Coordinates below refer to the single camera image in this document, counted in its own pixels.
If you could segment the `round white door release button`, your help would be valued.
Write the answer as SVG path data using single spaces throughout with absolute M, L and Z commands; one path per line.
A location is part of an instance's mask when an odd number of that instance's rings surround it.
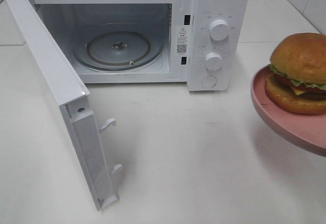
M 202 78 L 201 85 L 206 88 L 214 88 L 217 83 L 217 78 L 213 75 L 207 75 Z

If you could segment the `white microwave knob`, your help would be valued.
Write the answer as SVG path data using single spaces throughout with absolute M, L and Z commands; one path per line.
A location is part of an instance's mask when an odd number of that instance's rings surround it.
M 210 37 L 215 41 L 222 41 L 229 36 L 230 24 L 226 19 L 214 19 L 208 27 Z
M 205 67 L 207 70 L 215 71 L 222 67 L 223 58 L 219 52 L 210 52 L 205 58 Z

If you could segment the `white microwave oven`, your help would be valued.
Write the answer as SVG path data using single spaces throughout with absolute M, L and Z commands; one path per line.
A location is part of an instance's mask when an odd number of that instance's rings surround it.
M 184 82 L 190 91 L 225 90 L 231 76 L 237 42 L 248 0 L 29 0 L 40 19 L 83 83 Z M 217 18 L 230 24 L 222 41 L 210 37 L 209 24 Z M 74 57 L 77 32 L 98 25 L 132 22 L 156 27 L 164 33 L 164 49 L 150 63 L 124 71 L 88 68 Z M 175 32 L 189 27 L 187 54 L 177 55 Z M 223 65 L 215 71 L 205 67 L 206 55 L 219 52 Z M 201 85 L 207 75 L 217 78 L 214 88 Z

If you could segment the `white microwave door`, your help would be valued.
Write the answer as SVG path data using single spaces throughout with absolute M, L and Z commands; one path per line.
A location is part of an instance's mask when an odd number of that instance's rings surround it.
M 118 200 L 113 175 L 122 168 L 107 166 L 100 133 L 116 125 L 114 118 L 98 128 L 88 101 L 89 90 L 61 51 L 29 0 L 5 0 L 28 57 L 40 76 L 45 96 L 60 112 L 97 210 Z

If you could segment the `burger with lettuce and cheese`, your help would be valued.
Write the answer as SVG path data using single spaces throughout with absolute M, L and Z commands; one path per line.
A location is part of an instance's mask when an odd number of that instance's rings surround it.
M 297 114 L 325 113 L 325 35 L 297 33 L 286 37 L 270 56 L 267 96 Z

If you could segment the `pink round plate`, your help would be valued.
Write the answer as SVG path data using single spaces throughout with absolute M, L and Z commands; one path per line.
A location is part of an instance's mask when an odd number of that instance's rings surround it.
M 325 157 L 325 114 L 294 114 L 278 107 L 265 91 L 268 74 L 269 67 L 264 66 L 251 81 L 252 103 L 261 119 L 290 143 Z

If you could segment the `white warning label sticker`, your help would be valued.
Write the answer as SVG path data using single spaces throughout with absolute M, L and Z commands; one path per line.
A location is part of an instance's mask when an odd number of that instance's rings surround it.
M 178 25 L 175 32 L 175 49 L 177 55 L 187 54 L 189 36 L 191 32 L 188 26 Z

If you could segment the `glass microwave turntable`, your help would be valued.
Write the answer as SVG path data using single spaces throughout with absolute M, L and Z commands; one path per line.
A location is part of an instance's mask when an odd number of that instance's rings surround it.
M 165 35 L 156 27 L 117 22 L 84 28 L 76 33 L 72 52 L 81 64 L 99 71 L 124 71 L 155 60 Z

